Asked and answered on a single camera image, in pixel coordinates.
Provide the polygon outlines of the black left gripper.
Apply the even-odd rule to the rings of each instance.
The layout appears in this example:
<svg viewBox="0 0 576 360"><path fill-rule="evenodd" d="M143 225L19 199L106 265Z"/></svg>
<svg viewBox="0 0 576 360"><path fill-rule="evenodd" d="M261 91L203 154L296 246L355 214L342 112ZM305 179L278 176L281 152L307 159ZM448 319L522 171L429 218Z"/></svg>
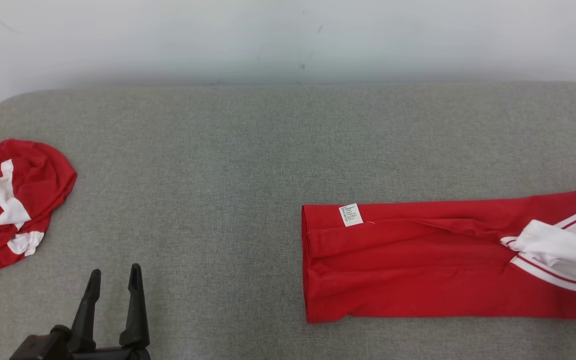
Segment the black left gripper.
<svg viewBox="0 0 576 360"><path fill-rule="evenodd" d="M100 291L101 270L96 268L90 274L71 326L71 338L67 344L70 359L151 360L151 354L147 350L151 341L141 266L134 263L130 268L128 281L130 299L125 329L119 335L119 346L96 348L94 321Z"/></svg>

